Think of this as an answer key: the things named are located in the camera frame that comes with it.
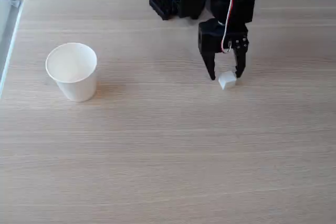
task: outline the light wood grain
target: light wood grain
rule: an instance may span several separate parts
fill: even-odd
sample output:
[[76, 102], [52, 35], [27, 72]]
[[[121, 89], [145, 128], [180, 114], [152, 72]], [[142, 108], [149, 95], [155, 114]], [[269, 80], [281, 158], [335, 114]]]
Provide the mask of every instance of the light wood grain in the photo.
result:
[[[1, 223], [334, 224], [335, 3], [257, 0], [249, 67], [223, 92], [198, 21], [163, 22], [148, 0], [25, 0], [0, 100]], [[44, 68], [71, 41], [98, 55], [85, 103]]]

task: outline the black bracket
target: black bracket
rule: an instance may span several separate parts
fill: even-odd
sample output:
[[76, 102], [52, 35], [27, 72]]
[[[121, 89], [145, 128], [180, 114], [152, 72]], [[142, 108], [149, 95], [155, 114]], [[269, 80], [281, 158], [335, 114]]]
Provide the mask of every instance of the black bracket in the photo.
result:
[[[222, 52], [220, 45], [224, 29], [225, 27], [219, 24], [215, 18], [201, 22], [198, 26], [198, 49], [212, 80], [216, 79], [215, 54]], [[239, 27], [229, 26], [223, 43], [224, 49], [232, 48], [235, 52], [237, 78], [242, 76], [246, 66], [246, 52], [249, 45], [247, 33], [245, 24]]]

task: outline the paper cup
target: paper cup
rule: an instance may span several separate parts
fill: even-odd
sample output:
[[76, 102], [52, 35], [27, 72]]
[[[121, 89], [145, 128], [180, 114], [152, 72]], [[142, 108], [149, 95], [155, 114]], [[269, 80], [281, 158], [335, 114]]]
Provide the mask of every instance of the paper cup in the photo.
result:
[[71, 101], [89, 100], [96, 92], [97, 56], [81, 43], [66, 43], [55, 48], [46, 60], [46, 70]]

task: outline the cable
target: cable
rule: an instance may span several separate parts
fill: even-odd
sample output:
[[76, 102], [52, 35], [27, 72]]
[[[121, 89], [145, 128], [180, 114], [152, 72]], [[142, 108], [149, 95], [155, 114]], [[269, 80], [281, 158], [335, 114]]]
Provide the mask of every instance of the cable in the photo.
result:
[[223, 38], [222, 38], [222, 42], [221, 42], [221, 49], [222, 49], [222, 52], [224, 54], [227, 54], [228, 52], [231, 51], [231, 47], [229, 48], [229, 51], [228, 52], [225, 52], [224, 50], [224, 40], [225, 40], [225, 37], [226, 37], [226, 30], [227, 30], [227, 25], [228, 25], [228, 22], [229, 22], [229, 19], [230, 19], [230, 15], [231, 15], [231, 11], [232, 11], [232, 8], [233, 8], [233, 0], [230, 0], [230, 5], [229, 5], [229, 9], [227, 10], [227, 16], [226, 16], [226, 22], [225, 22], [225, 30], [224, 30], [224, 35], [223, 35]]

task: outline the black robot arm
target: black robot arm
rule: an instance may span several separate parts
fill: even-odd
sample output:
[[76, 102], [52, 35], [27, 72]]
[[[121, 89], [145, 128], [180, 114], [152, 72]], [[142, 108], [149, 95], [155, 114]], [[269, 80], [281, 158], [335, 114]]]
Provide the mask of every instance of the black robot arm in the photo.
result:
[[215, 80], [215, 54], [233, 49], [236, 77], [245, 69], [249, 41], [246, 23], [253, 18], [255, 0], [150, 0], [163, 20], [173, 15], [198, 18], [204, 6], [214, 18], [198, 26], [198, 48], [212, 80]]
[[253, 18], [255, 0], [207, 0], [206, 8], [214, 18], [198, 26], [198, 48], [210, 78], [215, 80], [215, 54], [234, 50], [236, 77], [246, 66], [249, 41], [246, 23]]

